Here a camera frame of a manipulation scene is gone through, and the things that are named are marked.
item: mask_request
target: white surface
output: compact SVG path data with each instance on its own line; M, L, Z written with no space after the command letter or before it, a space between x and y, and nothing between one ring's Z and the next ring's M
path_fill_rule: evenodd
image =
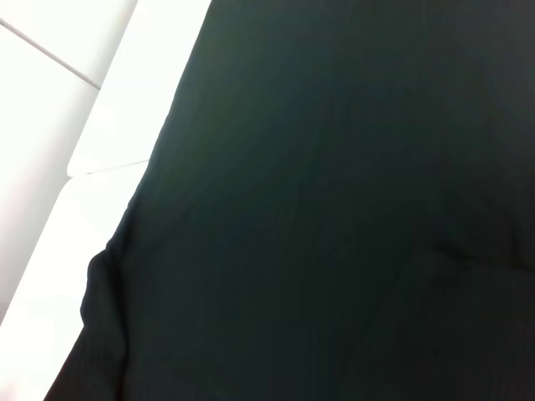
M6 307L67 182L67 164L99 92L3 27L0 50L0 307Z
M102 84L134 7L135 0L0 0L0 18Z
M62 190L0 326L0 400L41 401L48 392L82 328L89 261L113 235L145 168L74 178Z
M149 159L209 3L139 1L69 163L69 175Z

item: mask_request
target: dark green fabric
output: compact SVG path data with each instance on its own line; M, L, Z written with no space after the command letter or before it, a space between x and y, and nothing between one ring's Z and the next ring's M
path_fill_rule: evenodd
M535 399L534 16L214 0L47 400Z

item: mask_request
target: white panel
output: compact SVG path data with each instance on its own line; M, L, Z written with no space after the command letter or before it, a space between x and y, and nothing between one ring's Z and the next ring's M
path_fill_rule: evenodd
M0 51L0 305L8 305L99 92L2 27Z
M146 163L72 179L62 190L0 326L0 399L41 401L82 328L90 259L104 249Z
M135 0L0 0L0 18L102 84L134 7Z
M69 175L149 159L209 3L140 0L69 163Z

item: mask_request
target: dark garment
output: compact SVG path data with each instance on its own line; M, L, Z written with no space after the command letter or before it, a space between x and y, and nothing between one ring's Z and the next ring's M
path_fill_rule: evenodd
M214 0L47 400L535 399L534 16Z

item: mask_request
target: white wall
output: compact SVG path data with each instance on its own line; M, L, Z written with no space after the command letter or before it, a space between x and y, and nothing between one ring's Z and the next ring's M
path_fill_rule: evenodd
M87 77L0 26L0 321L68 180L67 164L134 6L0 0L0 19Z

